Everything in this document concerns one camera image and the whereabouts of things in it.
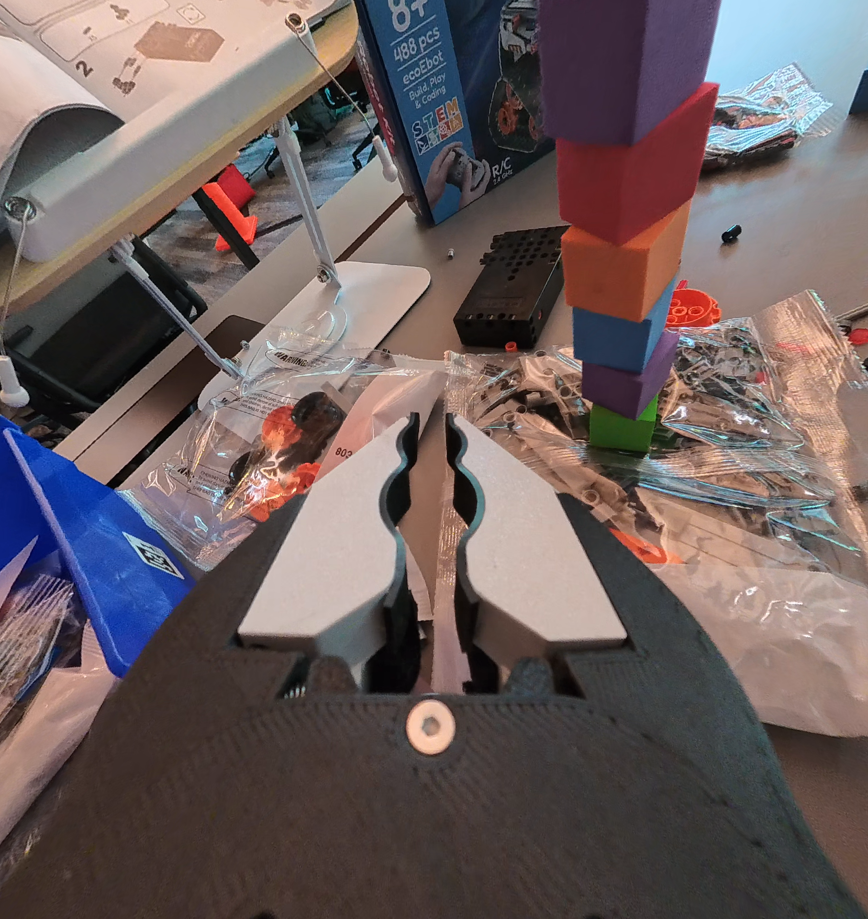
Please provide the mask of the instruction booklet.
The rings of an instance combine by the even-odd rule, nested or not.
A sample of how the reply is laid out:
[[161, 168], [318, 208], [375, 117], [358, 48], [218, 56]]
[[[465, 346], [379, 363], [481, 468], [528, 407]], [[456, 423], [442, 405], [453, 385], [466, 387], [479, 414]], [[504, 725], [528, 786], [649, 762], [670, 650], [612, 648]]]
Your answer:
[[0, 2], [0, 172], [66, 109], [210, 144], [305, 78], [286, 18], [341, 2]]

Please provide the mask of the blue robot kit box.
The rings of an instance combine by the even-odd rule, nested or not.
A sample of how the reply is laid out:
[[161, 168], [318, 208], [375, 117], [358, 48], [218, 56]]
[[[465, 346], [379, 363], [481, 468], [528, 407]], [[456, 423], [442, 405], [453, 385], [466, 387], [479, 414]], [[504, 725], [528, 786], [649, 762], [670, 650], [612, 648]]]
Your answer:
[[357, 60], [409, 204], [442, 224], [548, 155], [539, 3], [358, 1]]

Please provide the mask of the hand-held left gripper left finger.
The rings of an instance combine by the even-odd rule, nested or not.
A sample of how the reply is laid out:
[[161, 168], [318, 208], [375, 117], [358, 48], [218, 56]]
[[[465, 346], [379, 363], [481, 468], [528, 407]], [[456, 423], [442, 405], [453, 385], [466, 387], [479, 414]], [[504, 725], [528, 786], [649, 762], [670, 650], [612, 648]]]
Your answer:
[[416, 679], [417, 604], [398, 524], [410, 507], [419, 415], [360, 448], [298, 499], [249, 602], [244, 646], [338, 657], [371, 679]]

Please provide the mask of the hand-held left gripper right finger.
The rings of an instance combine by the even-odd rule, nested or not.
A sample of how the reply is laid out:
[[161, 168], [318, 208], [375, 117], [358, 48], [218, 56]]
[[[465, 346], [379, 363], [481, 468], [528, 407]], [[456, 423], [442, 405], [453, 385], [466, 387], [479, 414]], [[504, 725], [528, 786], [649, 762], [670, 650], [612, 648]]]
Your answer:
[[627, 631], [555, 489], [460, 415], [449, 415], [449, 463], [465, 524], [456, 628], [471, 677], [624, 646]]

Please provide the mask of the purple foam cube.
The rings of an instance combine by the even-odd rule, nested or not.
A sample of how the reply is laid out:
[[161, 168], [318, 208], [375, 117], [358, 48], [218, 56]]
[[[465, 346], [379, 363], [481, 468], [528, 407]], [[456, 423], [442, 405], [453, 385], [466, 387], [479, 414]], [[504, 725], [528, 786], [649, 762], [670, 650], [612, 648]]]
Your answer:
[[633, 145], [706, 75], [719, 1], [542, 1], [543, 128], [578, 144]]
[[679, 334], [665, 330], [641, 371], [616, 370], [583, 363], [581, 393], [590, 403], [636, 420], [667, 383], [679, 346]]

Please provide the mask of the white label wheels bag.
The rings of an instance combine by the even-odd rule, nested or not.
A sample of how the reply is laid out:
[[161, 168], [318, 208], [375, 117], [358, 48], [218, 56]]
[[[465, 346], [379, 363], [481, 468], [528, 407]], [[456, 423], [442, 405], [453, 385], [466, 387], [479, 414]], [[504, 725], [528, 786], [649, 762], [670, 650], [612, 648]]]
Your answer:
[[[269, 371], [214, 398], [182, 451], [125, 495], [205, 573], [133, 671], [152, 674], [157, 666], [178, 676], [182, 657], [189, 664], [215, 659], [220, 650], [267, 650], [244, 646], [237, 629], [290, 527], [295, 502], [396, 421], [419, 415], [419, 438], [446, 380], [441, 364], [344, 354], [306, 370]], [[406, 552], [419, 628], [429, 613], [427, 587], [420, 578], [413, 593], [418, 571], [408, 546]], [[420, 628], [419, 634], [421, 669]], [[410, 693], [418, 679], [371, 679], [367, 667], [345, 664], [375, 693]]]

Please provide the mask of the blue plastic bin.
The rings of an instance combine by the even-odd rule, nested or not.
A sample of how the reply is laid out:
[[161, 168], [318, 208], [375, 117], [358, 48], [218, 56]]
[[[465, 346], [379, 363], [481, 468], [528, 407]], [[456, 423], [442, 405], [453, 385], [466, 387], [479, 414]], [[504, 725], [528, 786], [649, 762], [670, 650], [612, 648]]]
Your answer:
[[126, 677], [194, 579], [121, 495], [0, 416], [0, 572], [56, 554], [111, 673]]

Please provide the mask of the orange foam cube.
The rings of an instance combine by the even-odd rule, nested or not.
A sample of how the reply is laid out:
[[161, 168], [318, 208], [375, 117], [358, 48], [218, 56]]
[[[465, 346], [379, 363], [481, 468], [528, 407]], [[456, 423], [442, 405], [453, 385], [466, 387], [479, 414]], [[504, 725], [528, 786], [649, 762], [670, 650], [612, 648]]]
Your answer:
[[621, 245], [571, 226], [562, 237], [566, 302], [639, 322], [676, 277], [692, 201]]

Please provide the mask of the green foam cube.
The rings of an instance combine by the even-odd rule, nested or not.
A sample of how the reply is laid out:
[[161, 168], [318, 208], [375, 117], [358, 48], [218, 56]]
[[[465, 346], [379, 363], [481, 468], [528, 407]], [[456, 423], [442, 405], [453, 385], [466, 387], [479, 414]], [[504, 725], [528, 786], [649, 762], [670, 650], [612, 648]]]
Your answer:
[[590, 446], [647, 455], [657, 425], [657, 408], [655, 396], [637, 419], [631, 419], [594, 403], [589, 415]]

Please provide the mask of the black office chair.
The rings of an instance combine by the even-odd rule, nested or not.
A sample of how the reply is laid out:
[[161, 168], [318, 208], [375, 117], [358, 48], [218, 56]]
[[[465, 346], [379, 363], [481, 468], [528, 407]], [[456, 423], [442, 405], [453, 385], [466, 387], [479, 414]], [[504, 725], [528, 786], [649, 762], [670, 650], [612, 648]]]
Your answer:
[[102, 256], [30, 308], [10, 314], [5, 343], [75, 392], [104, 401], [182, 334], [138, 281]]

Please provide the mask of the clear empty plastic bag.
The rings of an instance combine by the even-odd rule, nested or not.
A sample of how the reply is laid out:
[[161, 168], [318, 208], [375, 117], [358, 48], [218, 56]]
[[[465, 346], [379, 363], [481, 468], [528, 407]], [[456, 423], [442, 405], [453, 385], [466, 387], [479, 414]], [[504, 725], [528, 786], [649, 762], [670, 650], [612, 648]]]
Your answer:
[[341, 341], [347, 313], [338, 306], [321, 308], [298, 325], [268, 325], [249, 342], [241, 369], [248, 381], [273, 370], [306, 370], [346, 347]]

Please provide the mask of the red foam cube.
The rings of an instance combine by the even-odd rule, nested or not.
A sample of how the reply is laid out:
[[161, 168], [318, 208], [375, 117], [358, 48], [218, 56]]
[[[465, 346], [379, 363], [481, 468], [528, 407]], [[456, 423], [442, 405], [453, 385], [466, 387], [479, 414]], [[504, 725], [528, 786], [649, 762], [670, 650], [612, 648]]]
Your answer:
[[719, 86], [703, 83], [633, 145], [556, 142], [559, 213], [568, 224], [623, 245], [690, 201]]

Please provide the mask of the clear bag of grey beams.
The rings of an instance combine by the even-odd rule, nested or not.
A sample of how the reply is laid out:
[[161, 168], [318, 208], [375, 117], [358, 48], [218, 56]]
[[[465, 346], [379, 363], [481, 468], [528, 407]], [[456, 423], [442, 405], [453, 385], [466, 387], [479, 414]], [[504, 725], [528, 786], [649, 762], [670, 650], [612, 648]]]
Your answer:
[[868, 738], [868, 374], [816, 292], [679, 330], [646, 454], [589, 444], [571, 347], [444, 362], [446, 411], [587, 504], [762, 721]]

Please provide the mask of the light blue foam cube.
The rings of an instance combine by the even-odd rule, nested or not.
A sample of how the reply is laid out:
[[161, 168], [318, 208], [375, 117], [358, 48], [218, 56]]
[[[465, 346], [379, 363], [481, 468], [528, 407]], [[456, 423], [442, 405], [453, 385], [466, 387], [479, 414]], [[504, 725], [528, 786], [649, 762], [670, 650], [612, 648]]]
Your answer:
[[614, 370], [643, 371], [666, 328], [677, 283], [678, 278], [673, 277], [654, 307], [638, 322], [574, 307], [575, 358]]

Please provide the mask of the white book stand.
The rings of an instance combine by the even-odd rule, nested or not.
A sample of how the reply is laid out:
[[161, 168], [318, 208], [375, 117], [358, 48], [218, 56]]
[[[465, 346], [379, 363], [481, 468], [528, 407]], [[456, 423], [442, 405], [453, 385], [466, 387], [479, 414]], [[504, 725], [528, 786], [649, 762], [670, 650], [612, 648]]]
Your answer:
[[180, 202], [196, 195], [205, 210], [213, 203], [200, 191], [247, 141], [268, 131], [299, 202], [315, 259], [314, 278], [284, 305], [271, 324], [298, 325], [321, 308], [338, 306], [348, 316], [343, 337], [355, 347], [374, 348], [402, 319], [430, 283], [428, 270], [402, 265], [336, 261], [309, 189], [299, 146], [286, 118], [302, 98], [348, 62], [355, 40], [336, 59], [320, 56], [310, 24], [291, 14], [293, 37], [312, 60], [305, 78], [286, 86], [276, 107], [260, 109], [216, 137], [191, 144], [165, 129], [141, 134], [101, 113], [66, 109], [39, 121], [0, 172], [0, 225], [18, 245], [14, 257], [72, 274], [100, 252], [109, 252], [195, 339], [219, 370], [203, 390], [217, 393], [219, 381], [244, 378], [236, 362], [224, 359], [158, 291], [141, 269], [130, 236], [155, 224]]

